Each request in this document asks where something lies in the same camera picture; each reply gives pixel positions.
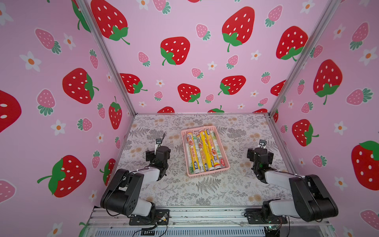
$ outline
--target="red strawberry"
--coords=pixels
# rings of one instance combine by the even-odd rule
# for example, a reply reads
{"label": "red strawberry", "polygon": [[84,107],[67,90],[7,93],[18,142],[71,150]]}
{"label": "red strawberry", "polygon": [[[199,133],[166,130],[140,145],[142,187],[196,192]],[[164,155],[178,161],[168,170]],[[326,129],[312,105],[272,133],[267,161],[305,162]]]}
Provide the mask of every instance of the red strawberry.
{"label": "red strawberry", "polygon": [[66,155],[54,165],[52,175],[38,179],[37,183],[51,178],[50,192],[57,198],[62,198],[79,187],[86,176],[86,167],[75,156]]}
{"label": "red strawberry", "polygon": [[269,72],[263,73],[261,77],[262,77],[261,78],[261,82],[263,82],[263,84],[267,84],[270,81],[270,79],[271,79],[271,76],[270,76]]}
{"label": "red strawberry", "polygon": [[83,68],[77,68],[68,73],[62,81],[64,92],[82,104],[92,101],[95,91],[99,90],[92,85],[92,79]]}
{"label": "red strawberry", "polygon": [[279,119],[279,112],[278,112],[278,110],[275,111],[273,119],[274,119],[275,123],[278,121],[278,119]]}
{"label": "red strawberry", "polygon": [[0,91],[0,132],[16,122],[20,115],[21,106],[16,98]]}
{"label": "red strawberry", "polygon": [[283,86],[284,86],[284,83],[285,83],[286,80],[282,81],[282,82],[279,82],[278,84],[274,85],[273,87],[271,87],[271,94],[273,94],[274,96],[278,96],[280,91],[282,90]]}
{"label": "red strawberry", "polygon": [[253,32],[255,12],[249,6],[241,8],[227,19],[222,26],[224,41],[230,45],[239,46],[250,39]]}
{"label": "red strawberry", "polygon": [[301,93],[303,93],[303,90],[305,88],[304,83],[305,83],[305,81],[303,79],[301,79],[299,82],[299,85],[298,85],[298,95],[301,95]]}
{"label": "red strawberry", "polygon": [[372,95],[374,93],[371,92],[370,89],[365,88],[363,90],[356,89],[353,91],[347,98],[346,102],[351,105],[360,105],[363,103],[367,103],[369,100],[372,99]]}
{"label": "red strawberry", "polygon": [[34,31],[37,38],[45,48],[58,55],[61,53],[61,46],[58,41],[54,41],[52,34],[40,28],[36,28]]}
{"label": "red strawberry", "polygon": [[323,166],[326,166],[326,163],[327,163],[327,159],[325,159],[325,157],[323,156],[319,156],[319,155],[316,155],[315,157],[313,157],[312,159],[312,162],[315,166],[321,168]]}
{"label": "red strawberry", "polygon": [[261,109],[259,109],[259,110],[254,111],[253,113],[267,113],[267,112],[268,112],[268,111],[267,111],[266,108],[261,108]]}
{"label": "red strawberry", "polygon": [[268,98],[264,98],[264,99],[262,99],[262,100],[259,101],[258,106],[259,106],[259,107],[262,107],[262,106],[265,105],[267,102],[268,102]]}
{"label": "red strawberry", "polygon": [[225,77],[220,84],[220,93],[223,92],[225,95],[234,95],[241,90],[245,82],[246,78],[244,76]]}
{"label": "red strawberry", "polygon": [[47,116],[51,115],[54,112],[53,107],[55,107],[55,99],[51,91],[48,89],[43,89],[38,94],[37,103],[39,103],[37,109],[39,110],[40,114]]}
{"label": "red strawberry", "polygon": [[301,53],[304,45],[307,43],[308,35],[299,27],[291,26],[284,31],[276,48],[276,57],[283,60],[293,58]]}
{"label": "red strawberry", "polygon": [[360,217],[372,228],[379,230],[379,215],[373,210],[364,210],[360,213]]}
{"label": "red strawberry", "polygon": [[200,98],[200,89],[196,86],[189,84],[180,84],[178,85],[178,92],[180,98],[185,102],[195,102],[199,103],[197,100]]}
{"label": "red strawberry", "polygon": [[95,151],[92,158],[92,167],[96,169],[99,163],[100,163],[100,152]]}
{"label": "red strawberry", "polygon": [[119,137],[116,137],[116,138],[114,139],[114,142],[116,143],[116,147],[117,147],[117,149],[120,149],[120,145],[121,145],[121,140],[120,140],[120,138],[119,138]]}
{"label": "red strawberry", "polygon": [[167,60],[169,64],[181,65],[190,51],[190,42],[185,37],[164,39],[161,43],[161,55],[164,57],[162,65]]}
{"label": "red strawberry", "polygon": [[5,179],[0,179],[0,203],[9,200],[16,194],[16,186]]}
{"label": "red strawberry", "polygon": [[122,110],[120,104],[117,103],[116,96],[114,97],[114,101],[109,106],[108,114],[113,129],[118,129],[122,118]]}
{"label": "red strawberry", "polygon": [[102,103],[98,103],[97,109],[99,110],[99,116],[102,119],[105,119],[105,108],[103,107],[103,104]]}
{"label": "red strawberry", "polygon": [[166,106],[163,109],[159,110],[157,113],[175,113],[172,107]]}
{"label": "red strawberry", "polygon": [[80,119],[77,125],[78,129],[85,132],[92,128],[92,122],[88,118]]}
{"label": "red strawberry", "polygon": [[266,27],[271,27],[275,24],[275,21],[279,20],[282,15],[283,6],[278,5],[268,13],[268,18],[266,19]]}
{"label": "red strawberry", "polygon": [[128,22],[124,15],[105,0],[92,0],[91,11],[101,34],[108,39],[118,41],[128,35]]}
{"label": "red strawberry", "polygon": [[281,133],[286,133],[287,130],[288,130],[287,125],[282,125],[282,127],[280,128]]}
{"label": "red strawberry", "polygon": [[368,189],[379,190],[379,144],[360,143],[351,151],[351,161],[358,182]]}
{"label": "red strawberry", "polygon": [[335,93],[342,82],[342,72],[340,68],[331,60],[325,60],[318,68],[315,81],[313,82],[313,91],[319,97],[325,96],[325,102],[328,95]]}
{"label": "red strawberry", "polygon": [[142,89],[142,81],[135,75],[133,74],[125,74],[125,73],[120,73],[120,76],[122,78],[122,82],[125,85],[126,91],[130,94],[137,94],[141,90],[147,91]]}
{"label": "red strawberry", "polygon": [[100,172],[104,173],[103,174],[103,181],[105,186],[108,185],[109,179],[111,178],[112,172],[114,165],[116,164],[116,161],[114,159],[110,159],[104,166],[104,171],[100,169]]}
{"label": "red strawberry", "polygon": [[191,72],[192,72],[192,76],[197,77],[198,79],[201,79],[204,76],[204,74],[198,68],[191,69]]}
{"label": "red strawberry", "polygon": [[228,63],[226,64],[227,69],[232,69],[238,63],[238,55],[233,55],[228,59]]}
{"label": "red strawberry", "polygon": [[312,142],[312,137],[319,137],[318,134],[313,136],[313,127],[306,119],[299,120],[292,125],[292,134],[302,146],[308,146]]}
{"label": "red strawberry", "polygon": [[301,107],[302,113],[309,113],[310,110],[313,109],[313,103],[312,101],[309,101],[308,103],[305,103],[303,107]]}
{"label": "red strawberry", "polygon": [[214,108],[208,111],[208,113],[224,113],[223,110],[221,110],[222,105],[220,105],[220,109]]}
{"label": "red strawberry", "polygon": [[89,51],[89,60],[91,61],[93,67],[97,69],[97,66],[99,65],[99,61],[97,60],[97,55],[93,49]]}
{"label": "red strawberry", "polygon": [[363,44],[363,40],[368,36],[368,23],[363,22],[351,37],[350,50],[356,50]]}
{"label": "red strawberry", "polygon": [[321,45],[317,45],[312,49],[309,56],[311,58],[317,58],[323,52],[323,49],[324,48]]}

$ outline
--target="pink wallpaper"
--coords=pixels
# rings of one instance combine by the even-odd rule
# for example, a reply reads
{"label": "pink wallpaper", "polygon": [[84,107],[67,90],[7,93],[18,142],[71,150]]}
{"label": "pink wallpaper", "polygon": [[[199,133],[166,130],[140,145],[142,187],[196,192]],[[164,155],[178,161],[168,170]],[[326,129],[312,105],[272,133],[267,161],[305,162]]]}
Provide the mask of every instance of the pink wallpaper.
{"label": "pink wallpaper", "polygon": [[379,236],[379,2],[339,5],[276,123],[301,174],[318,175],[338,236]]}
{"label": "pink wallpaper", "polygon": [[327,0],[87,0],[137,113],[267,112]]}
{"label": "pink wallpaper", "polygon": [[0,235],[81,236],[132,117],[74,2],[5,0],[0,31]]}

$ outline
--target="table surface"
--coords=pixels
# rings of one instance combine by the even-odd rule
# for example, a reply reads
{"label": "table surface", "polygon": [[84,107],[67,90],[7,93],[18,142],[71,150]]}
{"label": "table surface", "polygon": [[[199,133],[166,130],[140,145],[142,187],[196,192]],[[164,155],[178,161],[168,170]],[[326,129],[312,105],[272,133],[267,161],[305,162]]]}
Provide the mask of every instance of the table surface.
{"label": "table surface", "polygon": [[[230,169],[208,176],[186,174],[184,129],[214,125],[224,146]],[[145,151],[154,150],[155,139],[166,136],[162,145],[171,149],[167,176],[141,188],[140,198],[157,206],[253,206],[270,199],[290,199],[291,192],[260,182],[251,170],[247,149],[260,139],[274,153],[273,168],[287,171],[264,115],[136,115],[117,169],[142,169],[149,163]]]}

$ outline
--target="white flower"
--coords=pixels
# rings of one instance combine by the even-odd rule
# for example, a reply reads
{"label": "white flower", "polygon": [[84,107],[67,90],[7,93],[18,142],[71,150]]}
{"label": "white flower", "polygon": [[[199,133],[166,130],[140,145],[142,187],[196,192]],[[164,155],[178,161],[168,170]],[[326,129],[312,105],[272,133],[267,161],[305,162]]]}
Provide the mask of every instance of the white flower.
{"label": "white flower", "polygon": [[72,41],[72,36],[68,36],[65,33],[63,33],[63,35],[64,35],[63,42],[69,46],[70,50],[72,50],[72,47],[76,47],[75,43]]}
{"label": "white flower", "polygon": [[343,236],[344,237],[354,237],[354,233],[353,233],[352,229],[348,229],[344,226],[342,228],[343,228]]}
{"label": "white flower", "polygon": [[54,134],[55,136],[62,133],[64,134],[64,127],[66,124],[61,124],[61,121],[59,119],[56,120],[56,124],[51,125],[50,127],[55,130]]}
{"label": "white flower", "polygon": [[148,10],[147,4],[150,2],[150,0],[137,0],[139,3],[139,9],[142,10],[144,8],[145,10]]}
{"label": "white flower", "polygon": [[259,94],[259,92],[257,92],[257,90],[250,92],[250,93],[251,93],[250,97],[252,97],[252,96],[256,97]]}
{"label": "white flower", "polygon": [[335,179],[335,183],[334,185],[337,186],[337,187],[340,187],[340,189],[343,191],[343,188],[347,188],[348,185],[343,181],[343,178],[340,177],[340,178],[337,178],[337,177],[334,177]]}
{"label": "white flower", "polygon": [[215,64],[214,61],[212,61],[211,63],[208,63],[208,70],[215,70],[215,68],[217,67],[217,64]]}
{"label": "white flower", "polygon": [[253,60],[253,59],[258,60],[258,57],[261,55],[262,54],[259,53],[259,50],[257,50],[255,53],[251,53],[251,60]]}
{"label": "white flower", "polygon": [[91,195],[88,197],[88,199],[91,200],[91,202],[93,202],[97,198],[96,193],[97,193],[97,190],[95,191],[92,190]]}
{"label": "white flower", "polygon": [[343,135],[343,131],[348,129],[347,127],[343,125],[343,121],[341,121],[339,124],[334,124],[334,126],[335,126],[334,132],[338,132],[340,135]]}
{"label": "white flower", "polygon": [[108,79],[108,82],[112,82],[112,75],[110,72],[106,75],[106,78]]}
{"label": "white flower", "polygon": [[342,24],[333,32],[334,33],[334,38],[333,39],[336,39],[336,38],[341,38],[342,36],[342,32],[346,29],[346,26],[345,27],[342,27]]}
{"label": "white flower", "polygon": [[34,58],[33,54],[29,51],[28,55],[20,55],[20,58],[24,60],[25,63],[25,68],[27,70],[34,68],[37,72],[39,72],[39,66],[41,64],[41,60]]}
{"label": "white flower", "polygon": [[301,165],[301,167],[305,165],[303,158],[299,159],[299,165]]}
{"label": "white flower", "polygon": [[360,0],[359,5],[363,4],[364,6],[367,6],[370,0]]}
{"label": "white flower", "polygon": [[359,59],[359,62],[363,62],[364,65],[367,66],[370,60],[376,59],[378,57],[378,55],[375,54],[376,48],[377,47],[374,47],[371,50],[363,50],[363,56]]}
{"label": "white flower", "polygon": [[292,108],[293,106],[293,101],[291,100],[290,102],[288,102],[288,108]]}
{"label": "white flower", "polygon": [[313,3],[313,0],[309,0],[307,2],[303,2],[303,8],[301,9],[300,13],[306,13],[308,14],[310,9],[314,7],[315,4]]}
{"label": "white flower", "polygon": [[103,142],[104,141],[104,134],[101,134],[101,132],[99,132],[99,135],[96,137],[98,143],[100,142]]}
{"label": "white flower", "polygon": [[5,21],[13,21],[10,15],[6,13],[6,7],[4,3],[0,3],[0,25],[5,25]]}
{"label": "white flower", "polygon": [[159,87],[162,87],[164,85],[163,80],[157,80],[156,85],[158,85]]}
{"label": "white flower", "polygon": [[60,224],[54,223],[53,230],[47,234],[47,237],[55,237],[55,236],[61,234],[62,233],[62,230],[61,230],[62,225],[63,225],[63,222],[61,222]]}

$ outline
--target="pink plastic basket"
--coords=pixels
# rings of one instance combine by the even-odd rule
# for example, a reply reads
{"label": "pink plastic basket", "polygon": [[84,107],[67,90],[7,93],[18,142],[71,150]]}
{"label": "pink plastic basket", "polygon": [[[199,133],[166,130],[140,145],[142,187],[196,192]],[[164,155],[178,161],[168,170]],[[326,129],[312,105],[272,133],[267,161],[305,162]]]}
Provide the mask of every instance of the pink plastic basket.
{"label": "pink plastic basket", "polygon": [[[187,152],[185,150],[183,136],[186,135],[188,132],[196,133],[200,129],[204,129],[204,130],[205,129],[209,129],[209,130],[215,132],[215,135],[216,135],[216,138],[217,138],[217,143],[218,143],[218,145],[220,147],[222,158],[224,159],[224,162],[225,162],[225,168],[218,169],[218,170],[212,170],[212,171],[208,171],[208,172],[203,172],[203,173],[199,173],[199,174],[190,174],[189,169],[188,169],[188,156],[187,156]],[[218,135],[218,132],[217,132],[217,129],[216,129],[215,126],[204,126],[204,127],[196,127],[196,128],[193,128],[193,129],[182,130],[182,140],[183,140],[184,156],[185,156],[185,161],[186,161],[186,165],[187,165],[187,175],[189,177],[206,176],[206,175],[209,175],[209,174],[224,172],[224,171],[227,171],[228,169],[230,169],[228,158],[226,157],[226,153],[225,153],[224,147],[222,146],[222,142],[220,140],[220,136]]]}

